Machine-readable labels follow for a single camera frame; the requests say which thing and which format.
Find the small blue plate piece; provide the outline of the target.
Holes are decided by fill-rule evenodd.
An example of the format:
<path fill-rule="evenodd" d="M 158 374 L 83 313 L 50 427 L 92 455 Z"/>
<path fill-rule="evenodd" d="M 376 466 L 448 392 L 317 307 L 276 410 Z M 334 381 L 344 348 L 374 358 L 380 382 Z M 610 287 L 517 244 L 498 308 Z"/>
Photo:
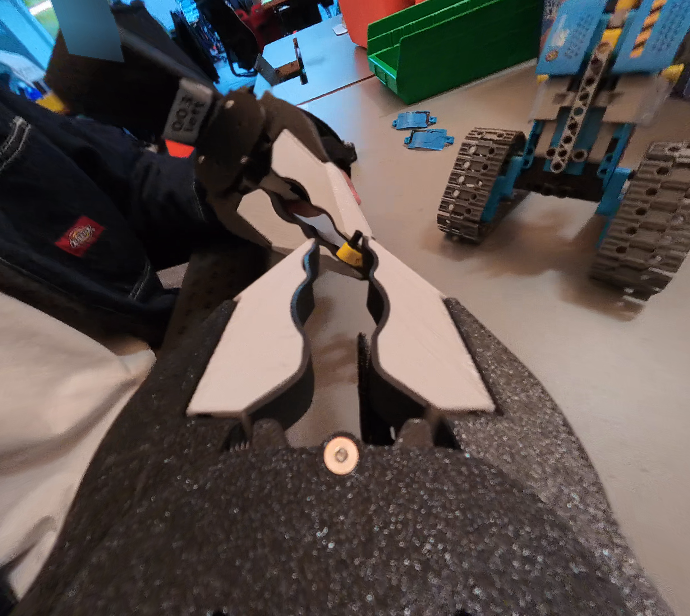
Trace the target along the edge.
<path fill-rule="evenodd" d="M 398 131 L 428 129 L 437 123 L 437 117 L 429 111 L 403 111 L 392 121 L 392 128 Z"/>
<path fill-rule="evenodd" d="M 443 151 L 452 146 L 455 138 L 441 128 L 415 128 L 410 130 L 409 136 L 404 138 L 404 145 L 412 150 Z"/>

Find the yellow toothed beam piece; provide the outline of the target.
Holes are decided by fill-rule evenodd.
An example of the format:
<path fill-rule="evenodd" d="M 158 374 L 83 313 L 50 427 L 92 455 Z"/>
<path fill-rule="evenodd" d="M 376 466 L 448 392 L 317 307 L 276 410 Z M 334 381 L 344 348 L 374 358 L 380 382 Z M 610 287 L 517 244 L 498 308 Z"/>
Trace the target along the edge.
<path fill-rule="evenodd" d="M 336 257 L 349 267 L 356 270 L 364 269 L 364 253 L 362 251 L 363 233 L 356 230 L 349 241 L 346 241 L 336 252 Z"/>

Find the blue tracked toy robot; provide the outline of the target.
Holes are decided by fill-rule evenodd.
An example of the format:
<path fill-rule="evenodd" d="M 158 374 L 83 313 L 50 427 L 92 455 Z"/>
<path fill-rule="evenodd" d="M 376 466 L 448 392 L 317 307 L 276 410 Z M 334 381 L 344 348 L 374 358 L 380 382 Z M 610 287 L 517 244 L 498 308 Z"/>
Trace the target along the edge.
<path fill-rule="evenodd" d="M 475 128 L 437 210 L 441 232 L 479 243 L 528 194 L 597 204 L 605 220 L 589 275 L 643 303 L 689 253 L 689 141 L 622 160 L 689 75 L 689 0 L 565 0 L 536 68 L 529 135 Z"/>

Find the green plastic bin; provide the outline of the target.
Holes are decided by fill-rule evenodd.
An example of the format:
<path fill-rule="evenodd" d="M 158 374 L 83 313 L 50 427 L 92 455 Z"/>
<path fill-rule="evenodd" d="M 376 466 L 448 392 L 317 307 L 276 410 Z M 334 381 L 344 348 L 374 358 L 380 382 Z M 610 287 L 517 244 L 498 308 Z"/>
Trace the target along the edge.
<path fill-rule="evenodd" d="M 410 105 L 534 59 L 543 0 L 425 0 L 368 25 L 368 66 Z"/>

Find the person's white shirt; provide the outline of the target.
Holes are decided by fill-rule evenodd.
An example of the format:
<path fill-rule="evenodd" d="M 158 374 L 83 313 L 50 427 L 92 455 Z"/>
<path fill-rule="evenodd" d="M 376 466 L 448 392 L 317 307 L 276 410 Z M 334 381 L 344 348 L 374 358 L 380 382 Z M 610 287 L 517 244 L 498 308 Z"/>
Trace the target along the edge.
<path fill-rule="evenodd" d="M 1 294 L 1 576 L 19 596 L 154 363 L 150 346 L 133 336 L 82 332 Z"/>

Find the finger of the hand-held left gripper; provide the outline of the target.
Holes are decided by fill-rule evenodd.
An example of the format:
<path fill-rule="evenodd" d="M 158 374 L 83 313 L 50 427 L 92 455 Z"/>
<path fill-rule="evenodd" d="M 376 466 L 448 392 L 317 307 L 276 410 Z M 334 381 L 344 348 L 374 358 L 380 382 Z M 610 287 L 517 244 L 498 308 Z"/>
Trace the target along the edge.
<path fill-rule="evenodd" d="M 344 172 L 322 161 L 288 129 L 272 145 L 266 194 L 281 218 L 326 247 L 340 247 L 356 232 L 373 238 Z"/>
<path fill-rule="evenodd" d="M 278 215 L 265 192 L 235 195 L 235 235 L 281 257 L 300 248 L 318 249 L 298 225 Z"/>

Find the person's left forearm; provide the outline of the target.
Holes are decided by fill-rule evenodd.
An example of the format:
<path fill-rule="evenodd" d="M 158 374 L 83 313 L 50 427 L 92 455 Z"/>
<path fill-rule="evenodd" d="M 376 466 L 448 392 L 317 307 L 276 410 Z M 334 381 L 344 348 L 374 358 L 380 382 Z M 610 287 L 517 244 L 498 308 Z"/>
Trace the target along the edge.
<path fill-rule="evenodd" d="M 75 159 L 124 215 L 156 270 L 232 239 L 207 204 L 189 158 L 154 152 L 123 129 L 95 120 L 71 117 L 70 124 L 91 148 Z"/>

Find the black office chair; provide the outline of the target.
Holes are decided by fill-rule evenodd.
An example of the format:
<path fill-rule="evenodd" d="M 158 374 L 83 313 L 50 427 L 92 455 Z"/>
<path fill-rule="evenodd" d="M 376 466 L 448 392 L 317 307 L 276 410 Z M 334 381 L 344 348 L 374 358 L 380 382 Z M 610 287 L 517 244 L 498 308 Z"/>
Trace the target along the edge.
<path fill-rule="evenodd" d="M 199 13 L 220 40 L 231 72 L 237 77 L 255 77 L 259 46 L 253 31 L 225 0 L 194 0 Z"/>

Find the black dimpled mat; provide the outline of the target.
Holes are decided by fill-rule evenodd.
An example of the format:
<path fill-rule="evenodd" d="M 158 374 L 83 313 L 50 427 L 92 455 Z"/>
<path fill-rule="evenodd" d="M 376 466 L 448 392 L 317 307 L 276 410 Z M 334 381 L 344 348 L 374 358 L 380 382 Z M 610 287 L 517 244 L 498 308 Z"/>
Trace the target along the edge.
<path fill-rule="evenodd" d="M 262 276 L 270 260 L 270 248 L 237 237 L 194 251 L 158 354 L 177 348 L 219 305 Z"/>

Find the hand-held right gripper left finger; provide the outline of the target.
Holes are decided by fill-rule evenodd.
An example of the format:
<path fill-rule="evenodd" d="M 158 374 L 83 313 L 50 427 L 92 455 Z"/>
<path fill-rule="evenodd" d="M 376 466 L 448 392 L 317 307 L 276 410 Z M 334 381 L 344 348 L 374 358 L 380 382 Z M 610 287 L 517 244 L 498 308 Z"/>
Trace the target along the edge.
<path fill-rule="evenodd" d="M 304 324 L 318 274 L 319 245 L 306 241 L 237 294 L 188 416 L 293 425 L 306 414 L 314 373 Z"/>

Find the person's denim jacket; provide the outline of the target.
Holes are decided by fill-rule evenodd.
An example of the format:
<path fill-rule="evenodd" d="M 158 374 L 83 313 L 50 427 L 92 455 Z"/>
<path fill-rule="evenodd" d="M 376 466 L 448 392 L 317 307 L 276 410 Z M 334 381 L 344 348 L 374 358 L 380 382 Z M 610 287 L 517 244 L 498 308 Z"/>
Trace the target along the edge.
<path fill-rule="evenodd" d="M 1 289 L 73 324 L 94 312 L 159 345 L 178 293 L 158 275 L 169 267 L 154 268 L 80 167 L 75 157 L 91 148 L 70 118 L 1 88 Z"/>

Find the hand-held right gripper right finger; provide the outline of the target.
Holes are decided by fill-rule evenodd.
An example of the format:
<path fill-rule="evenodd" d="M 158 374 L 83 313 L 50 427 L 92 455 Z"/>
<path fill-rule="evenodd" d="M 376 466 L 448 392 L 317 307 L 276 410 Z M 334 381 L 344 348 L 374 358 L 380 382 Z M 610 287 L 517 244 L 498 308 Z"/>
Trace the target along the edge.
<path fill-rule="evenodd" d="M 362 243 L 371 263 L 367 309 L 375 322 L 377 374 L 425 410 L 445 415 L 494 413 L 493 400 L 446 296 L 374 239 Z"/>

